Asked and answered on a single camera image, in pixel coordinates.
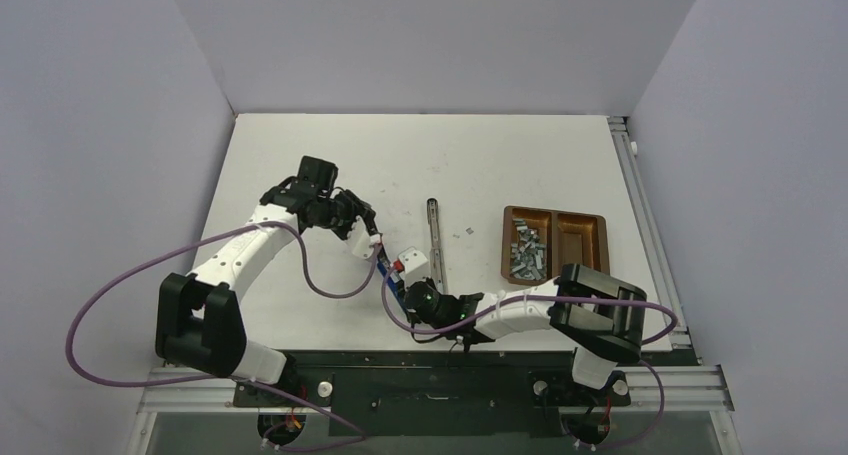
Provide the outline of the brown wooden tray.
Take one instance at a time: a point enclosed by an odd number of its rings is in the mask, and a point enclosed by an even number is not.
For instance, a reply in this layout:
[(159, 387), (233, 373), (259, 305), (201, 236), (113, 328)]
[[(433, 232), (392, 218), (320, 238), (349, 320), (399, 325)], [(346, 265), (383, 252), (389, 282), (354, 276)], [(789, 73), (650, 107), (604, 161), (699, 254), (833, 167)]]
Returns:
[[(543, 281), (524, 281), (509, 275), (510, 243), (516, 238), (513, 219), (523, 218), (539, 228), (547, 244), (547, 275)], [(515, 285), (538, 285), (560, 274), (567, 264), (584, 265), (609, 274), (607, 223), (601, 215), (510, 205), (503, 211), (501, 276)]]

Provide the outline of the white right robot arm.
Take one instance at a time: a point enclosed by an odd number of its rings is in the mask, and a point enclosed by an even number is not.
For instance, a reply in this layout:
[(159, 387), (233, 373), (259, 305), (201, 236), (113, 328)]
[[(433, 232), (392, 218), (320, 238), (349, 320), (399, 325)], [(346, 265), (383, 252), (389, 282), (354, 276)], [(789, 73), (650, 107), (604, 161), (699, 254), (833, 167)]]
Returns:
[(641, 357), (646, 293), (583, 265), (566, 264), (559, 276), (514, 292), (454, 296), (439, 292), (429, 278), (402, 279), (411, 321), (461, 338), (466, 346), (543, 330), (572, 340), (576, 348), (565, 389), (579, 403), (599, 396), (618, 365)]

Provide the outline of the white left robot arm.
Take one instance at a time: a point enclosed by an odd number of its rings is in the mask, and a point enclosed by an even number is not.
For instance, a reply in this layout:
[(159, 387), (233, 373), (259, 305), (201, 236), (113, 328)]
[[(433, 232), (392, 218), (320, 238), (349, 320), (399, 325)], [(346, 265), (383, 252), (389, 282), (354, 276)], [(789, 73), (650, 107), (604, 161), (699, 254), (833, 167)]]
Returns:
[(164, 360), (219, 378), (259, 382), (274, 405), (298, 390), (294, 358), (249, 340), (241, 301), (249, 287), (289, 243), (310, 228), (331, 231), (358, 259), (371, 264), (382, 249), (373, 207), (337, 189), (335, 164), (305, 156), (296, 175), (259, 199), (245, 227), (186, 275), (172, 273), (159, 289), (155, 352)]

